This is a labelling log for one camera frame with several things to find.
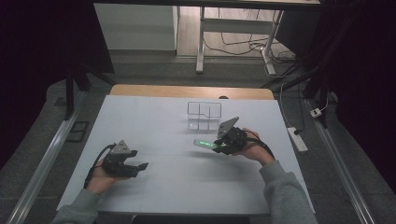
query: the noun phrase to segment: white table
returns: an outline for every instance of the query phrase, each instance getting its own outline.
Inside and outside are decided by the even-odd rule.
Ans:
[[[257,131],[284,169],[293,171],[307,192],[277,101],[107,96],[58,208],[76,198],[101,149],[124,139],[130,148],[138,150],[137,156],[125,163],[149,162],[148,168],[105,193],[99,211],[268,214],[260,165],[244,157],[194,146],[193,139],[215,140],[216,132],[188,129],[188,102],[221,103],[221,121],[239,117],[235,126]]]

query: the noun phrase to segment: power strip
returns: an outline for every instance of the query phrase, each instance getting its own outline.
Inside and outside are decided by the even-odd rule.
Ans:
[[[294,132],[296,131],[295,128],[288,128],[288,132],[290,135],[291,140],[293,140],[294,145],[297,147],[297,150],[299,152],[305,152],[308,150],[306,147],[303,138],[299,134],[295,134]]]

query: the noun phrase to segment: metal frame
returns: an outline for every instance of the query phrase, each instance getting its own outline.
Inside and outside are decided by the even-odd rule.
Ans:
[[[265,48],[260,50],[260,52],[262,53],[262,58],[264,59],[264,62],[265,62],[265,67],[267,68],[267,71],[268,71],[268,75],[270,75],[270,76],[273,76],[276,74],[276,71],[275,71],[274,65],[272,64],[272,59],[269,56],[269,53],[270,53],[271,46],[272,46],[272,43],[275,38],[277,27],[279,26],[280,18],[282,17],[282,14],[283,14],[283,11],[279,11],[277,13],[276,19],[272,22],[272,29],[268,33],[269,35],[268,35],[267,43],[265,44]]]
[[[262,49],[262,57],[265,60],[265,66],[269,74],[274,75],[276,73],[271,63],[271,58],[269,57],[269,51],[279,25],[281,12],[278,13],[275,21],[206,19],[204,7],[200,8],[200,12],[199,43],[195,70],[197,74],[202,74],[204,72],[204,32],[268,35],[265,49]]]
[[[7,223],[23,223],[23,221],[26,219],[33,203],[35,202],[35,198],[41,190],[41,187],[43,186],[44,181],[46,180],[50,169],[55,162],[59,151],[61,150],[61,147],[64,144],[64,141],[66,140],[66,137],[81,110],[87,95],[88,93],[85,91],[81,91],[78,94],[75,101],[75,109],[70,115],[69,120],[64,120],[59,127],[58,132],[55,134],[52,142],[49,144],[43,159],[41,159],[41,162],[35,169],[35,173],[30,179],[22,196],[18,200],[18,203],[12,211],[11,216],[8,218]]]
[[[351,0],[350,2],[337,4],[339,9],[350,9],[362,0]],[[129,4],[129,5],[153,5],[153,6],[183,6],[183,7],[232,7],[251,9],[272,9],[272,10],[300,10],[300,11],[322,11],[333,10],[334,5],[308,3],[286,3],[286,2],[265,2],[249,0],[94,0],[94,3],[105,4]]]
[[[305,105],[308,111],[314,109],[312,104],[308,100],[304,100]],[[356,185],[355,181],[352,178],[349,170],[347,169],[347,165],[344,163],[344,160],[337,149],[334,141],[332,140],[332,136],[329,131],[323,128],[322,124],[318,119],[314,119],[315,126],[317,127],[320,138],[322,139],[327,151],[329,152],[329,156],[332,159],[332,164],[334,165],[337,174],[340,176],[340,179],[344,185],[346,193],[349,195],[352,204],[356,210],[356,214],[358,215],[361,223],[365,224],[375,224],[375,220],[371,211],[361,195],[361,191]]]

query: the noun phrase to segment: white wall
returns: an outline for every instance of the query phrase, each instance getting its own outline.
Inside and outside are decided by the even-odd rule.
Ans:
[[[94,5],[108,49],[176,49],[176,7]]]

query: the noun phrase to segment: wooden edge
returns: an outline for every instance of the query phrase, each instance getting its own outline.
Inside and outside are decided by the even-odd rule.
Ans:
[[[110,95],[215,98],[226,96],[235,100],[274,100],[268,89],[221,88],[221,87],[187,87],[187,86],[150,86],[125,85],[113,86]]]

